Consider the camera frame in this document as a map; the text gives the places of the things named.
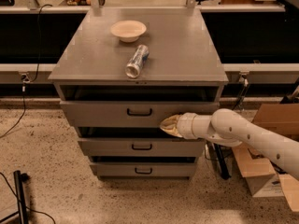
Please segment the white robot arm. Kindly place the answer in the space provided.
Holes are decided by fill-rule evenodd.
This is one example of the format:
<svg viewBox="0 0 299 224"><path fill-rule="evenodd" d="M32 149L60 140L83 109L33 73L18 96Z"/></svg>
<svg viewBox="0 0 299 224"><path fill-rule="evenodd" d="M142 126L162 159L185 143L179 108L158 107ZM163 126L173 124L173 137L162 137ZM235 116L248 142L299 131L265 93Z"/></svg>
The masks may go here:
<svg viewBox="0 0 299 224"><path fill-rule="evenodd" d="M299 179L299 143L259 127L230 109L212 115L184 113L160 123L165 133L186 140L199 138L227 147L246 143L295 179Z"/></svg>

